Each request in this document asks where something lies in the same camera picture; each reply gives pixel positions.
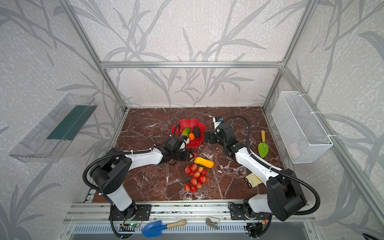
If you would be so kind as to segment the red fake grape bunch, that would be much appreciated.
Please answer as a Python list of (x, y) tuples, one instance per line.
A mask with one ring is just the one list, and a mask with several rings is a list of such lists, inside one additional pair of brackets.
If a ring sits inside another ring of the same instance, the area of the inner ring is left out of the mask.
[(183, 179), (183, 183), (186, 192), (197, 193), (203, 185), (210, 182), (208, 171), (196, 164), (186, 166), (185, 174), (187, 177)]

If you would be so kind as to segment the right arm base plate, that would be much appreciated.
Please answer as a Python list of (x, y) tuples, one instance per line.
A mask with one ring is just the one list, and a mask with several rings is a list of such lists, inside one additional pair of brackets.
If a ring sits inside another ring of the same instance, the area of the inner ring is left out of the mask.
[(231, 220), (257, 220), (264, 221), (268, 218), (266, 213), (255, 213), (248, 205), (235, 204), (233, 202), (228, 203), (228, 209), (230, 211)]

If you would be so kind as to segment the blue garden trowel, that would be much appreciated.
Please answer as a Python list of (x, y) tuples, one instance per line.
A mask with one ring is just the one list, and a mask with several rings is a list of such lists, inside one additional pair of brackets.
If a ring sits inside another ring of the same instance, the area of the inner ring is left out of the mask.
[(159, 237), (162, 235), (163, 230), (185, 226), (186, 223), (186, 220), (181, 220), (170, 224), (163, 224), (162, 221), (156, 221), (145, 225), (142, 229), (142, 234), (147, 238)]

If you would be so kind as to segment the green yellow fake mango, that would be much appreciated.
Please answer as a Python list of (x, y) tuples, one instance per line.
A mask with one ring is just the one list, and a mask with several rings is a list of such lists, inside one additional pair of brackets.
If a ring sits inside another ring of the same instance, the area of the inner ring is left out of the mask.
[(183, 130), (183, 132), (182, 132), (182, 136), (186, 136), (186, 137), (188, 137), (189, 134), (190, 134), (190, 132), (191, 132), (191, 129), (190, 129), (190, 128), (185, 128), (185, 129)]

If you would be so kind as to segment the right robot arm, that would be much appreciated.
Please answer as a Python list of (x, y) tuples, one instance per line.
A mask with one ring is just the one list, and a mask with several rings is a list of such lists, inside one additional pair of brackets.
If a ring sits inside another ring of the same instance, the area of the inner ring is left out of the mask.
[(267, 187), (266, 194), (253, 195), (243, 201), (243, 213), (250, 219), (265, 213), (285, 221), (292, 215), (304, 216), (316, 212), (321, 205), (318, 192), (297, 178), (290, 170), (282, 170), (269, 164), (250, 149), (250, 135), (246, 143), (238, 141), (227, 119), (213, 118), (214, 130), (205, 133), (206, 142), (220, 144), (222, 151), (238, 164), (246, 167)]

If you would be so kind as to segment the yellow orange fake fruit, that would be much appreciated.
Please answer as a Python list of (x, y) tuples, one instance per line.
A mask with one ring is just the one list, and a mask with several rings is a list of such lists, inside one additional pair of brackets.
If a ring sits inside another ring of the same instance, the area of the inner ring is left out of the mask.
[(206, 159), (203, 159), (201, 157), (196, 157), (194, 159), (194, 163), (197, 164), (197, 165), (202, 165), (202, 166), (204, 166), (206, 168), (209, 168), (209, 169), (211, 169), (214, 166), (214, 162), (213, 161), (206, 160)]

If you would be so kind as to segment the red flower-shaped fruit bowl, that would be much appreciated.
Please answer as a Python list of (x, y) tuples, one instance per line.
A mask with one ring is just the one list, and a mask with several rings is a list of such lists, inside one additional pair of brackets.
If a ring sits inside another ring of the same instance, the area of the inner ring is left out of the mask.
[(205, 140), (204, 132), (206, 129), (206, 125), (197, 119), (182, 119), (171, 128), (171, 133), (176, 131), (175, 135), (187, 137), (187, 149), (197, 148)]

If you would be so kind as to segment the aluminium front rail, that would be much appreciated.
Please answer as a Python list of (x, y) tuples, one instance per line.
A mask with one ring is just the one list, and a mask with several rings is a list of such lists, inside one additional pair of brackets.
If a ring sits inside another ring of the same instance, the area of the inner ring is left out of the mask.
[[(206, 219), (213, 217), (220, 223), (232, 222), (232, 217), (239, 218), (242, 200), (201, 200), (201, 201), (161, 201), (136, 202), (137, 206), (150, 205), (151, 209), (144, 216), (147, 221), (138, 220), (146, 224), (154, 221), (171, 223), (186, 220), (187, 223), (205, 223)], [(72, 204), (63, 223), (64, 224), (108, 224), (110, 205), (108, 203)]]

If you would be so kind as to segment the yellow white cloth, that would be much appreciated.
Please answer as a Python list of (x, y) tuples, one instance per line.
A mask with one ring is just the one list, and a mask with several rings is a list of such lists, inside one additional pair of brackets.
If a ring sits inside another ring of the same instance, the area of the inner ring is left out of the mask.
[(247, 182), (248, 186), (250, 188), (255, 188), (258, 185), (262, 184), (263, 182), (253, 173), (247, 175), (245, 177), (245, 181)]

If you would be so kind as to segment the dark fake avocado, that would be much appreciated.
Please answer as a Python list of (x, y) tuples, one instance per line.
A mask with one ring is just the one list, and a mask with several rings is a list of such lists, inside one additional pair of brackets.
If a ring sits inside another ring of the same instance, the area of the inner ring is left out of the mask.
[(192, 133), (195, 135), (195, 139), (198, 139), (201, 137), (201, 131), (198, 126), (193, 127)]

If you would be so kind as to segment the small grey metal clip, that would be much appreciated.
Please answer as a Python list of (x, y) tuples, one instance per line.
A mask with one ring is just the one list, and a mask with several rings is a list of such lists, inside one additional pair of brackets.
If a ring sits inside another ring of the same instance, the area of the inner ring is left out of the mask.
[(218, 226), (219, 223), (220, 223), (220, 219), (218, 218), (208, 217), (206, 219), (206, 225), (214, 230), (219, 229), (219, 226)]

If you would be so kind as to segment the clear plastic wall tray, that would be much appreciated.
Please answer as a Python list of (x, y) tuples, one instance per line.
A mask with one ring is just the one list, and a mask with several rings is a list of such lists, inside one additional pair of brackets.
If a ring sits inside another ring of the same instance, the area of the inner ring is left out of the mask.
[(94, 97), (67, 94), (9, 155), (23, 163), (56, 163), (98, 105)]

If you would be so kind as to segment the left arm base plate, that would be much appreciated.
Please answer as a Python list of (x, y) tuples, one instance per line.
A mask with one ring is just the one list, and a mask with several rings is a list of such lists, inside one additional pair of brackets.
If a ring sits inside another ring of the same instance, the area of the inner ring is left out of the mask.
[(148, 221), (152, 205), (130, 205), (126, 210), (120, 211), (115, 205), (111, 205), (109, 221)]

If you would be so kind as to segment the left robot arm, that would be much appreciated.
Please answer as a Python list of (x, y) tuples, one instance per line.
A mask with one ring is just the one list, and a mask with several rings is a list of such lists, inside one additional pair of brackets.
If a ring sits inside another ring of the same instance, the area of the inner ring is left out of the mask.
[(196, 155), (187, 149), (187, 142), (179, 136), (170, 137), (165, 143), (147, 150), (121, 151), (111, 149), (105, 156), (90, 163), (83, 171), (83, 182), (96, 190), (120, 212), (130, 209), (134, 201), (123, 182), (129, 171), (164, 164), (169, 161), (189, 162)]

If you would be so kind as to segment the green garden trowel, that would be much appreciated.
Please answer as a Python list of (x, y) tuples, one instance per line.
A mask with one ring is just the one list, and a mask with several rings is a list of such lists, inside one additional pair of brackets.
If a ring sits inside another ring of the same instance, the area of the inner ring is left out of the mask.
[(269, 146), (266, 143), (266, 132), (264, 130), (261, 131), (262, 142), (258, 145), (258, 152), (261, 158), (265, 158), (269, 153)]

